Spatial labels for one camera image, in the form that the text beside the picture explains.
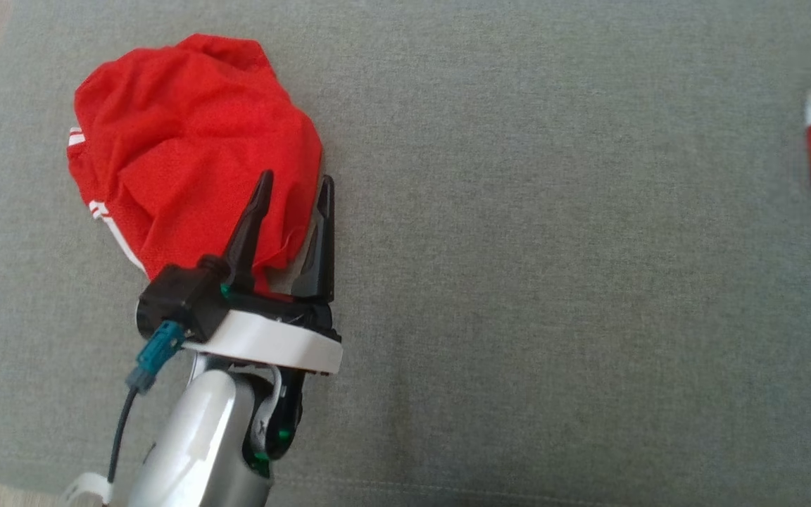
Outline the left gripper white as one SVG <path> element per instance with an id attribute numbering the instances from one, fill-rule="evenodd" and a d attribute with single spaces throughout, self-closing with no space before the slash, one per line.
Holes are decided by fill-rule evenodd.
<path id="1" fill-rule="evenodd" d="M 328 304 L 334 301 L 335 287 L 334 179 L 322 176 L 315 203 L 318 221 L 301 272 L 291 286 L 292 296 L 251 293 L 256 288 L 253 266 L 273 184 L 273 170 L 263 171 L 223 251 L 230 269 L 222 284 L 229 313 L 209 340 L 187 340 L 184 348 L 238 363 L 335 375 L 341 367 L 342 344 Z"/>

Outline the red shirt white stripes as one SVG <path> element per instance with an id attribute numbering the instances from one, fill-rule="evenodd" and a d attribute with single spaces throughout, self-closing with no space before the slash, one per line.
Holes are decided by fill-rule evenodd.
<path id="1" fill-rule="evenodd" d="M 221 254 L 264 171 L 270 208 L 251 272 L 299 254 L 318 195 L 322 142 L 260 43 L 194 33 L 104 62 L 76 89 L 68 170 L 94 218 L 149 278 Z"/>

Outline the large grey sofa seat cushion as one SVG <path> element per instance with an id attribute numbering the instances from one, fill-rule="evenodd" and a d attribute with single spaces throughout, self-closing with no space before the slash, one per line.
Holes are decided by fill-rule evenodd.
<path id="1" fill-rule="evenodd" d="M 0 482 L 108 465 L 146 285 L 73 95 L 257 39 L 336 182 L 338 375 L 276 507 L 811 507 L 811 0 L 18 0 L 0 48 Z"/>

